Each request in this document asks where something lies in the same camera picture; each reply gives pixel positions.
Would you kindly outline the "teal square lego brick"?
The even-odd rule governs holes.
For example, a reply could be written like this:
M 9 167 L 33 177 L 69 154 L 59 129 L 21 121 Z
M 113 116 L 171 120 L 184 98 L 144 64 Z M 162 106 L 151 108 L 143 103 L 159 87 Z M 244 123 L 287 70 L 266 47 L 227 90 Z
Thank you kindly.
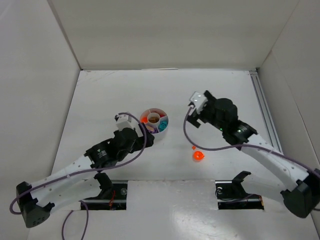
M 167 126 L 168 126 L 168 121 L 166 121 L 166 120 L 161 121 L 157 127 L 158 131 L 163 132 L 167 128 Z

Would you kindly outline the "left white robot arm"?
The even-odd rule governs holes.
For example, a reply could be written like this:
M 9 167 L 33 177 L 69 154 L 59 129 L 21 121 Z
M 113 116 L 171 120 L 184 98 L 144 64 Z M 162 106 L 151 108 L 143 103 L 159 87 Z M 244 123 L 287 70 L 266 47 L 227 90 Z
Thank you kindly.
M 87 198 L 105 198 L 113 183 L 105 169 L 114 169 L 128 154 L 139 152 L 154 144 L 155 137 L 143 127 L 142 136 L 133 128 L 114 132 L 60 171 L 33 183 L 16 186 L 17 204 L 25 226 L 33 228 L 51 214 L 74 202 Z

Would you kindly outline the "orange round lego front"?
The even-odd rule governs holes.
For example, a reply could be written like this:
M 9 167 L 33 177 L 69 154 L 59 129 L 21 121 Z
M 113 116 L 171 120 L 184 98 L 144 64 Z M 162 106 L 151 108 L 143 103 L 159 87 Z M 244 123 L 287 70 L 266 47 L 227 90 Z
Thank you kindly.
M 192 155 L 192 159 L 195 162 L 200 162 L 205 158 L 205 155 L 201 151 L 195 151 Z

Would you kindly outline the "brown lego plate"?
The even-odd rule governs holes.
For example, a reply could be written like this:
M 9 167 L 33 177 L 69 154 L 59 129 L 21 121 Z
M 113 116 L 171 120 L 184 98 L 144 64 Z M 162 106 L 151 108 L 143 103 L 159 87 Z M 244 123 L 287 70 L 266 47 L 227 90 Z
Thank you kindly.
M 156 123 L 158 123 L 160 121 L 160 115 L 157 112 L 151 112 L 147 116 L 147 120 L 151 124 L 156 124 Z

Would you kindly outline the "purple butterfly lego brick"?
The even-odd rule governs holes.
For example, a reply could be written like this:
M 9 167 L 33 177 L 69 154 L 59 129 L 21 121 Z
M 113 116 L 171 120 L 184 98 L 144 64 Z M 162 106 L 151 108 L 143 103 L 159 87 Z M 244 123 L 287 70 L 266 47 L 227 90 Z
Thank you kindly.
M 146 125 L 146 128 L 151 134 L 157 134 L 159 132 L 156 127 L 153 127 L 153 126 L 150 126 L 150 125 Z

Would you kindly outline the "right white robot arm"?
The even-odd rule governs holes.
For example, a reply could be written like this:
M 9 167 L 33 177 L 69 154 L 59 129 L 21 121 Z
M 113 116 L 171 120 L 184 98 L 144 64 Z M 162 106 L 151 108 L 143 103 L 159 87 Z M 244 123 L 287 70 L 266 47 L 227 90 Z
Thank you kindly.
M 251 196 L 267 197 L 283 204 L 299 218 L 306 218 L 320 203 L 320 171 L 287 157 L 267 143 L 249 124 L 239 120 L 238 108 L 228 98 L 215 98 L 209 91 L 195 91 L 189 99 L 184 123 L 199 128 L 208 123 L 221 131 L 228 146 L 211 148 L 216 152 L 235 148 L 269 170 L 278 182 L 241 171 L 231 180 L 216 181 L 215 194 L 231 206 Z

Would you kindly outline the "orange round lego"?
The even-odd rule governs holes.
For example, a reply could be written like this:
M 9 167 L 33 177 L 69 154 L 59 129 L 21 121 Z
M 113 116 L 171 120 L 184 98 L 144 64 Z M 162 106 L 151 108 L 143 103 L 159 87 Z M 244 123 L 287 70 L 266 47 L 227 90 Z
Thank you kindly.
M 148 119 L 147 119 L 147 117 L 142 117 L 141 119 L 140 119 L 140 121 L 142 122 L 142 123 L 147 123 L 148 122 Z
M 205 158 L 205 155 L 201 151 L 195 151 L 192 155 L 192 159 L 195 162 L 200 162 Z

